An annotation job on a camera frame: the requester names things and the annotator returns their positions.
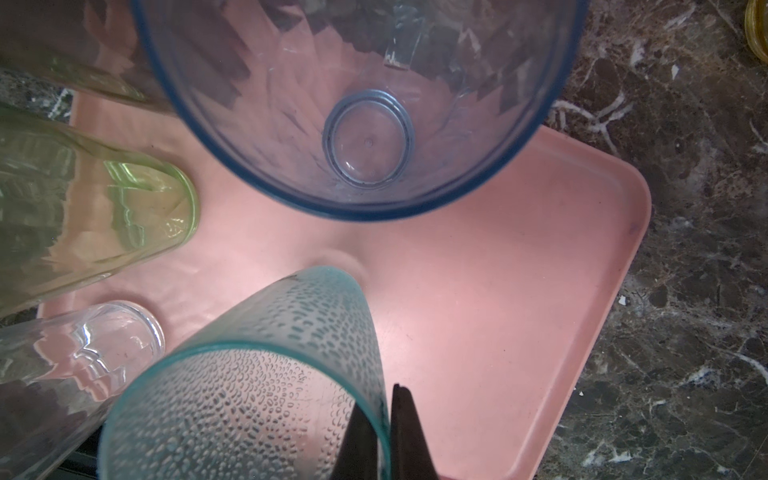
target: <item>glass rim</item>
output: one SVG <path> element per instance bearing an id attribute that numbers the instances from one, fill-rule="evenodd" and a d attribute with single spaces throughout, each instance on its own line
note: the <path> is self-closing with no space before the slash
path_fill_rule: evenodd
<path id="1" fill-rule="evenodd" d="M 565 39 L 565 48 L 563 51 L 562 61 L 559 66 L 553 65 L 549 62 L 549 67 L 545 69 L 540 78 L 545 78 L 548 74 L 551 74 L 553 69 L 556 69 L 553 81 L 550 83 L 548 89 L 541 96 L 541 103 L 536 108 L 535 112 L 531 115 L 521 131 L 499 155 L 493 160 L 489 161 L 483 168 L 478 171 L 472 172 L 472 169 L 468 171 L 468 178 L 465 180 L 457 179 L 446 182 L 438 188 L 448 187 L 446 191 L 438 194 L 434 197 L 427 198 L 415 202 L 413 204 L 404 206 L 392 206 L 387 207 L 387 203 L 382 204 L 349 204 L 345 207 L 330 205 L 321 201 L 313 201 L 315 197 L 302 196 L 301 193 L 283 183 L 280 185 L 285 188 L 273 185 L 272 183 L 260 178 L 254 172 L 245 168 L 236 158 L 233 158 L 224 148 L 219 145 L 219 142 L 214 139 L 214 136 L 210 134 L 207 129 L 198 121 L 197 117 L 192 113 L 186 103 L 181 99 L 177 89 L 174 87 L 173 82 L 170 80 L 170 75 L 163 66 L 163 62 L 160 60 L 160 56 L 157 53 L 154 42 L 152 40 L 152 34 L 148 26 L 146 15 L 144 14 L 144 7 L 141 5 L 143 0 L 131 0 L 131 10 L 133 12 L 134 21 L 136 23 L 136 30 L 138 33 L 139 41 L 141 42 L 144 50 L 147 52 L 152 70 L 155 73 L 158 81 L 160 82 L 165 94 L 168 96 L 171 104 L 176 109 L 179 117 L 182 121 L 192 130 L 192 133 L 197 139 L 205 146 L 206 149 L 213 156 L 218 159 L 227 169 L 237 175 L 241 180 L 245 181 L 251 187 L 256 188 L 262 194 L 266 194 L 268 197 L 279 201 L 289 207 L 293 207 L 297 210 L 301 210 L 308 214 L 313 214 L 318 217 L 326 217 L 334 220 L 347 220 L 347 221 L 381 221 L 381 220 L 395 220 L 407 217 L 413 217 L 418 214 L 428 212 L 430 210 L 437 209 L 446 204 L 451 203 L 454 200 L 468 194 L 475 188 L 482 185 L 488 179 L 497 174 L 509 161 L 522 150 L 525 144 L 533 137 L 533 134 L 539 128 L 541 123 L 547 117 L 552 103 L 557 99 L 560 91 L 565 85 L 565 81 L 568 79 L 568 75 L 571 72 L 573 62 L 576 56 L 576 51 L 579 46 L 579 40 L 586 21 L 589 0 L 571 0 L 576 4 L 574 8 L 574 16 L 571 22 L 570 31 Z M 529 104 L 526 107 L 526 111 L 518 118 L 522 119 L 526 113 L 530 112 L 533 107 Z"/>
<path id="2" fill-rule="evenodd" d="M 179 167 L 176 165 L 173 165 L 169 162 L 165 162 L 168 168 L 169 174 L 171 174 L 176 180 L 178 180 L 181 183 L 181 186 L 184 187 L 184 189 L 187 192 L 187 196 L 189 197 L 190 202 L 190 227 L 187 229 L 187 234 L 184 236 L 184 239 L 178 244 L 178 247 L 181 247 L 186 242 L 190 241 L 192 236 L 197 232 L 197 227 L 200 225 L 200 198 L 197 196 L 197 190 L 194 187 L 194 184 L 192 183 L 192 180 L 185 174 Z"/>
<path id="3" fill-rule="evenodd" d="M 145 323 L 147 324 L 147 328 L 152 332 L 152 336 L 157 340 L 157 345 L 156 345 L 157 351 L 155 352 L 155 354 L 160 357 L 160 360 L 158 361 L 161 361 L 164 358 L 165 334 L 163 333 L 163 327 L 160 325 L 160 322 L 157 321 L 157 317 L 152 312 L 150 312 L 149 309 L 147 309 L 145 306 L 139 305 L 138 303 L 131 302 L 130 300 L 112 300 L 109 302 L 99 303 L 95 306 L 101 306 L 101 305 L 113 305 L 113 306 L 119 306 L 126 310 L 131 310 L 137 316 L 139 316 L 143 321 L 145 321 Z"/>

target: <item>blue rim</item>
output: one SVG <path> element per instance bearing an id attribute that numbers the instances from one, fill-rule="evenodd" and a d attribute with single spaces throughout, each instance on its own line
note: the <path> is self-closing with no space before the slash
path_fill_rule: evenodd
<path id="1" fill-rule="evenodd" d="M 536 111 L 531 116 L 531 121 L 528 122 L 518 135 L 518 137 L 512 141 L 512 143 L 498 156 L 495 161 L 492 161 L 487 167 L 480 170 L 474 176 L 468 180 L 464 180 L 462 183 L 456 185 L 452 190 L 446 191 L 437 197 L 425 200 L 419 204 L 408 205 L 407 207 L 392 207 L 385 210 L 348 210 L 338 207 L 329 207 L 326 205 L 318 204 L 316 202 L 308 201 L 298 195 L 292 194 L 286 190 L 282 190 L 272 184 L 261 180 L 253 172 L 247 170 L 239 162 L 233 159 L 218 143 L 211 137 L 206 129 L 197 121 L 192 115 L 189 108 L 181 100 L 181 97 L 176 93 L 174 86 L 169 80 L 170 75 L 165 71 L 159 55 L 154 49 L 154 45 L 151 40 L 151 34 L 147 26 L 147 19 L 144 16 L 144 11 L 140 5 L 143 0 L 131 0 L 131 11 L 134 15 L 134 21 L 136 23 L 136 29 L 138 37 L 141 41 L 144 50 L 149 58 L 150 65 L 154 70 L 155 76 L 160 82 L 165 94 L 168 96 L 171 104 L 176 108 L 179 117 L 187 124 L 192 130 L 192 133 L 198 140 L 208 149 L 213 156 L 218 159 L 225 167 L 231 172 L 236 174 L 241 180 L 256 188 L 263 194 L 285 204 L 289 207 L 296 208 L 307 212 L 309 214 L 317 215 L 318 217 L 332 218 L 334 220 L 347 220 L 347 221 L 363 221 L 373 222 L 381 220 L 396 220 L 401 218 L 413 217 L 415 215 L 423 214 L 430 210 L 443 207 L 446 204 L 451 203 L 454 200 L 468 194 L 475 188 L 485 183 L 488 179 L 496 175 L 509 161 L 525 146 L 526 143 L 533 137 L 533 134 L 541 126 L 541 123 L 547 116 L 552 103 L 557 100 L 560 91 L 565 85 L 565 81 L 568 79 L 568 75 L 571 73 L 573 62 L 576 57 L 576 51 L 578 49 L 579 40 L 581 38 L 581 31 L 584 29 L 584 22 L 587 17 L 587 11 L 589 6 L 589 0 L 574 0 L 578 3 L 574 11 L 574 21 L 571 29 L 571 37 L 568 39 L 566 50 L 563 57 L 563 62 L 560 65 L 559 71 L 555 74 L 554 80 L 549 88 L 549 91 L 544 95 L 543 101 Z"/>

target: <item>yellow object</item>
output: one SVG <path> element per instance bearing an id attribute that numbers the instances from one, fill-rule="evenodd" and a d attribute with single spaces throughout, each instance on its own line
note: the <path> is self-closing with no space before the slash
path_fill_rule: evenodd
<path id="1" fill-rule="evenodd" d="M 173 165 L 0 104 L 0 317 L 172 250 L 198 220 Z"/>
<path id="2" fill-rule="evenodd" d="M 766 32 L 766 0 L 750 0 L 744 13 L 746 42 L 757 57 L 768 64 L 768 32 Z"/>

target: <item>pink plastic tray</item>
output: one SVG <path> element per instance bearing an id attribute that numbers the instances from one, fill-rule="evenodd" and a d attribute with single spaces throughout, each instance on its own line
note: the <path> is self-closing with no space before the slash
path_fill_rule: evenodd
<path id="1" fill-rule="evenodd" d="M 145 305 L 169 349 L 252 293 L 331 264 L 368 298 L 384 373 L 408 386 L 435 466 L 531 478 L 650 217 L 630 165 L 545 127 L 472 194 L 389 223 L 323 220 L 235 178 L 178 120 L 81 95 L 73 123 L 165 157 L 200 193 L 184 247 L 46 303 Z"/>

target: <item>marble countertop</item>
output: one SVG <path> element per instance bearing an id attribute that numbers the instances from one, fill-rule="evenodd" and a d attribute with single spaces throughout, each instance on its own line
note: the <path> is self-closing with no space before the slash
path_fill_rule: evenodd
<path id="1" fill-rule="evenodd" d="M 547 125 L 637 167 L 654 215 L 538 480 L 768 478 L 768 66 L 745 0 L 592 0 Z M 66 121 L 69 91 L 0 71 Z"/>

